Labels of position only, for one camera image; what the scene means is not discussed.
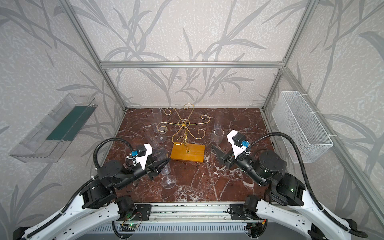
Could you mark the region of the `wine glass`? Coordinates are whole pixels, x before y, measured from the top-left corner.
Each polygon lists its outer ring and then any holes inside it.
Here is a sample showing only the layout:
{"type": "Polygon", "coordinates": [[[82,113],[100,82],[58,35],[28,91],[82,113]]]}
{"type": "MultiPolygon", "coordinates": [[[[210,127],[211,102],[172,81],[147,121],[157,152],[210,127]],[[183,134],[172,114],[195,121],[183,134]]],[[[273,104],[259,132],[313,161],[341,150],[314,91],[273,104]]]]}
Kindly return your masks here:
{"type": "Polygon", "coordinates": [[[158,125],[162,122],[163,116],[162,116],[162,110],[160,108],[153,108],[151,110],[153,122],[152,127],[155,133],[158,132],[158,125]]]}
{"type": "Polygon", "coordinates": [[[222,129],[223,128],[223,122],[224,122],[224,113],[223,112],[217,112],[214,117],[214,130],[222,129]]]}
{"type": "Polygon", "coordinates": [[[223,129],[214,129],[212,133],[213,145],[218,146],[224,138],[224,130],[223,129]]]}
{"type": "Polygon", "coordinates": [[[146,134],[146,138],[154,150],[160,147],[156,136],[152,135],[152,132],[150,132],[149,134],[146,134]]]}
{"type": "Polygon", "coordinates": [[[167,140],[166,133],[168,132],[168,128],[165,126],[158,126],[157,129],[158,129],[157,142],[159,144],[162,144],[167,140]]]}
{"type": "MultiPolygon", "coordinates": [[[[164,159],[168,159],[168,151],[164,148],[159,148],[154,153],[154,158],[156,161],[161,161],[164,159]]],[[[171,166],[170,162],[168,162],[162,169],[161,174],[162,177],[162,187],[164,189],[172,189],[176,185],[176,177],[171,175],[171,166]]]]}

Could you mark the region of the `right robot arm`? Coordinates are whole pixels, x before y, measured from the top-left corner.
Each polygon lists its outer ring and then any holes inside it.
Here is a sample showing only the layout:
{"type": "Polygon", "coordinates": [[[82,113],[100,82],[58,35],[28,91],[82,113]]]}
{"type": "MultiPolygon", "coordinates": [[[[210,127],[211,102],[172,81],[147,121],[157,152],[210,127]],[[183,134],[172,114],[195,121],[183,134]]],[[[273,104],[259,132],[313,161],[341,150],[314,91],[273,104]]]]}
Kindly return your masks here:
{"type": "Polygon", "coordinates": [[[254,220],[254,225],[245,229],[251,238],[264,233],[267,223],[272,221],[287,227],[309,240],[350,240],[352,236],[367,238],[358,231],[351,219],[343,219],[328,211],[322,204],[316,204],[309,187],[295,176],[286,173],[286,162],[275,152],[266,151],[254,161],[246,156],[243,161],[235,158],[233,151],[225,154],[212,146],[220,164],[237,166],[255,183],[269,186],[269,201],[255,195],[247,196],[243,204],[231,204],[232,220],[254,220]]]}

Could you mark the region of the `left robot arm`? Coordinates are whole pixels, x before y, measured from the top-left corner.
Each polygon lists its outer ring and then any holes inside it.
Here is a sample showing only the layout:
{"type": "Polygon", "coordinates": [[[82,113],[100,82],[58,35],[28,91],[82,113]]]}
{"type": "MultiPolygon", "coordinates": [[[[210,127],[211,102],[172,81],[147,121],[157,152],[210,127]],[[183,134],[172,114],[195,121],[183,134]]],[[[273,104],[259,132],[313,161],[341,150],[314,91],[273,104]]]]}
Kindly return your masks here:
{"type": "Polygon", "coordinates": [[[98,174],[83,184],[67,204],[52,216],[33,227],[20,227],[15,240],[75,240],[104,224],[134,218],[139,214],[130,196],[118,197],[116,191],[148,176],[158,176],[170,159],[152,162],[127,170],[121,162],[110,161],[98,174]]]}

